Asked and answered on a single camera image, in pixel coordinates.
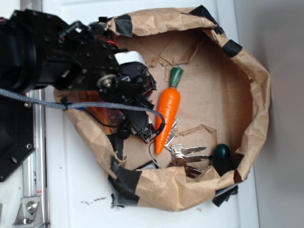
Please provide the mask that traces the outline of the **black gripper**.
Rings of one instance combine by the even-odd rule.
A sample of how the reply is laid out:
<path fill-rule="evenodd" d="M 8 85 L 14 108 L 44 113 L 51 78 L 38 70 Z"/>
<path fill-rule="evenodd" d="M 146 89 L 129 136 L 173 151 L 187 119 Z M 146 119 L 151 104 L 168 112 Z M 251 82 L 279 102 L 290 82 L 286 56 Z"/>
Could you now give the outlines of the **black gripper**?
<path fill-rule="evenodd" d="M 156 89 L 156 82 L 148 68 L 140 62 L 120 65 L 121 72 L 109 74 L 97 82 L 101 99 L 109 103 L 125 104 L 136 107 L 153 109 L 154 105 L 148 101 Z M 134 111 L 119 108 L 124 119 L 117 126 L 119 138 L 125 140 L 131 134 L 137 135 L 145 143 L 155 136 L 154 127 L 149 123 L 145 111 Z"/>

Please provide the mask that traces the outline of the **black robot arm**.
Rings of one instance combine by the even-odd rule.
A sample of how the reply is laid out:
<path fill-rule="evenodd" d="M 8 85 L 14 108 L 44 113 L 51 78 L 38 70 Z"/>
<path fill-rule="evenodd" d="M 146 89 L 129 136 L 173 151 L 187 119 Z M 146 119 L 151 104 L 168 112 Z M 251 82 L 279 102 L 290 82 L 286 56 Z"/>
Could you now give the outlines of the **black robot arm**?
<path fill-rule="evenodd" d="M 123 113 L 117 126 L 122 139 L 134 134 L 148 143 L 163 130 L 148 117 L 156 83 L 138 52 L 96 39 L 80 21 L 17 10 L 0 20 L 0 93 L 16 97 L 47 86 L 97 91 L 103 107 Z"/>

